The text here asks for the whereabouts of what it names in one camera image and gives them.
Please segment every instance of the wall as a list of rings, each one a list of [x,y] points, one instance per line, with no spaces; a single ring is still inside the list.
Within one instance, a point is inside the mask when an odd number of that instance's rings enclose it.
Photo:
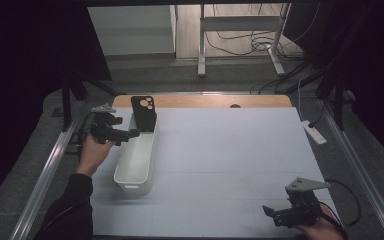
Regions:
[[[104,55],[175,52],[173,6],[88,8]]]

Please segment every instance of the black phone case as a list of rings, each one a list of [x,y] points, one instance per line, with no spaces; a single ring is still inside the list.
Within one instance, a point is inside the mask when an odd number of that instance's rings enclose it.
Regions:
[[[141,132],[154,132],[157,121],[154,98],[151,96],[133,96],[130,101],[132,102],[136,127]]]

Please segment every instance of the white box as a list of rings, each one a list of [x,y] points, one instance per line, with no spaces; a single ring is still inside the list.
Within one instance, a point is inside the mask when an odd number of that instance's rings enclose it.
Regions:
[[[136,128],[132,114],[129,129]],[[158,120],[154,132],[141,132],[139,137],[124,143],[124,150],[114,174],[114,181],[128,193],[147,193],[152,187]]]

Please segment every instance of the black curtain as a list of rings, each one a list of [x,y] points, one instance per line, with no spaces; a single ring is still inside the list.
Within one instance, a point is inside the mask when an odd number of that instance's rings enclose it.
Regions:
[[[0,184],[35,129],[44,98],[76,72],[111,80],[86,7],[0,3]]]
[[[376,1],[343,66],[354,112],[384,146],[384,1]]]

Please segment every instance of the person's arm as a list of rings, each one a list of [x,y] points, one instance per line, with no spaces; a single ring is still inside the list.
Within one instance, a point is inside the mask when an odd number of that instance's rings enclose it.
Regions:
[[[323,212],[333,218],[333,214],[329,208],[320,205]],[[338,230],[324,218],[320,218],[316,224],[312,226],[298,225],[296,229],[300,230],[308,240],[343,240]]]
[[[49,207],[35,239],[92,239],[91,176],[113,145],[99,144],[91,135],[86,137],[76,173],[70,176],[62,196]]]

